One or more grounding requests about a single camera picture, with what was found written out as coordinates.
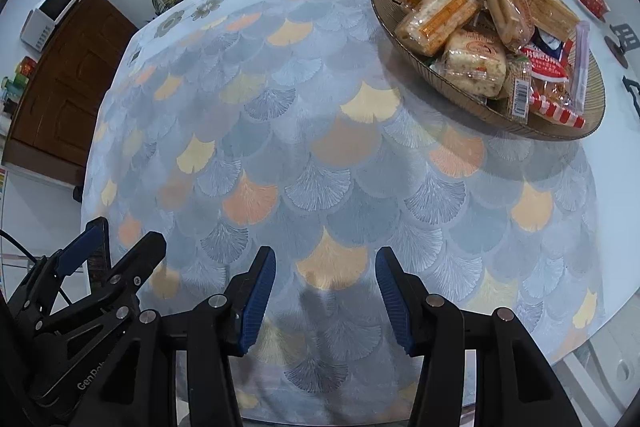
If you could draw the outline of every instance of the red and white striped packaging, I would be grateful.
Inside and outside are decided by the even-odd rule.
[[[545,95],[538,93],[536,90],[529,95],[529,111],[533,111],[547,120],[553,120],[562,125],[568,125],[576,129],[582,129],[584,127],[583,117],[566,107],[551,102]]]

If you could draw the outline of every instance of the ginkgo leaf pattern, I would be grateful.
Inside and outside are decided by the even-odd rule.
[[[320,353],[327,352],[331,359],[346,362],[370,355],[380,338],[380,326],[357,326],[339,317],[315,337],[315,343]]]
[[[516,307],[513,309],[514,313],[518,316],[518,320],[522,325],[527,328],[529,333],[532,333],[536,329],[540,317],[542,317],[543,302],[540,301],[536,304],[528,304],[522,299],[518,299]]]
[[[418,274],[430,268],[442,251],[442,230],[424,230],[400,219],[388,240],[402,269]]]
[[[138,292],[160,314],[224,291],[273,248],[258,341],[230,361],[243,415],[409,416],[422,360],[389,324],[382,246],[461,308],[510,306],[549,360],[610,318],[593,147],[517,137],[452,105],[371,0],[225,0],[217,20],[194,22],[205,1],[132,38],[98,111],[81,217],[109,220],[112,263],[162,233],[164,261]]]
[[[311,255],[298,261],[296,266],[311,286],[321,290],[340,290],[356,282],[366,264],[366,248],[344,247],[325,229]]]
[[[212,198],[224,196],[236,185],[241,170],[240,161],[228,162],[215,156],[207,169],[198,176],[196,184],[207,196]]]
[[[183,270],[182,282],[190,293],[204,299],[222,293],[228,278],[225,267],[217,266],[209,256],[199,254],[193,263]]]
[[[522,287],[533,298],[542,299],[556,289],[564,273],[564,259],[540,257],[533,273],[522,281]]]
[[[332,235],[345,245],[375,243],[389,234],[397,220],[396,198],[373,198],[357,183],[346,203],[326,218]]]
[[[447,182],[427,169],[422,185],[404,200],[407,210],[416,219],[430,225],[442,225],[454,219],[466,200],[464,182]]]
[[[318,216],[301,216],[281,200],[277,210],[264,221],[256,233],[261,245],[269,245],[276,252],[276,259],[302,259],[318,245],[322,226]]]
[[[295,89],[265,89],[257,98],[245,103],[244,110],[255,120],[272,120],[285,114],[295,99]]]
[[[348,374],[349,369],[344,364],[327,363],[311,357],[284,372],[287,380],[302,391],[321,394],[338,389]]]
[[[269,319],[263,319],[258,339],[249,355],[264,363],[287,366],[299,362],[305,355],[305,337],[301,333],[286,333]]]
[[[312,60],[293,58],[280,70],[271,73],[271,78],[281,86],[295,86],[313,78],[321,67],[322,60],[320,58],[313,58]]]
[[[298,179],[284,190],[298,208],[328,210],[344,197],[350,184],[348,170],[327,169],[310,160]]]
[[[277,199],[278,188],[275,185],[255,184],[243,173],[222,207],[229,219],[238,225],[254,225],[267,217]]]
[[[232,227],[219,221],[207,237],[200,241],[202,249],[217,263],[232,263],[242,255],[249,242],[247,229]]]
[[[449,251],[429,276],[434,284],[428,288],[453,303],[462,302],[476,288],[482,276],[482,257],[465,259]]]

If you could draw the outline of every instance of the cabinet door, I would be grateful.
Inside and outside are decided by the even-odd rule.
[[[46,80],[49,100],[33,145],[53,156],[85,166],[94,136],[97,107],[59,78]]]
[[[100,105],[135,26],[107,0],[82,0],[54,51],[58,79]]]

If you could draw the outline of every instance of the cable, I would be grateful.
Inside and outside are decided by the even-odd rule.
[[[25,254],[28,257],[29,261],[31,261],[33,264],[36,264],[38,262],[38,260],[33,255],[31,255],[31,253],[29,253],[29,251],[25,247],[23,247],[20,243],[18,243],[13,237],[11,237],[11,235],[6,233],[3,229],[0,229],[0,237],[4,237],[7,241],[9,241],[9,243],[14,245],[14,247],[20,250],[23,254]],[[65,299],[66,303],[69,306],[73,304],[71,302],[71,299],[69,299],[69,297],[66,296],[66,293],[62,288],[58,288],[58,293],[60,293],[62,298]]]

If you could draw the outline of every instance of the screw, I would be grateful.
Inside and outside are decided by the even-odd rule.
[[[513,312],[508,308],[498,308],[498,317],[505,322],[509,322],[513,320]]]
[[[212,308],[222,308],[226,304],[226,297],[222,293],[209,297],[209,306]]]
[[[156,312],[153,310],[145,310],[140,314],[140,322],[143,324],[149,324],[156,320]]]
[[[120,308],[118,308],[118,311],[116,311],[116,317],[119,319],[123,319],[127,315],[129,315],[129,308],[127,308],[126,306],[121,306]]]
[[[426,300],[427,304],[429,306],[433,306],[434,308],[440,308],[440,306],[444,305],[444,298],[435,293],[427,295]]]

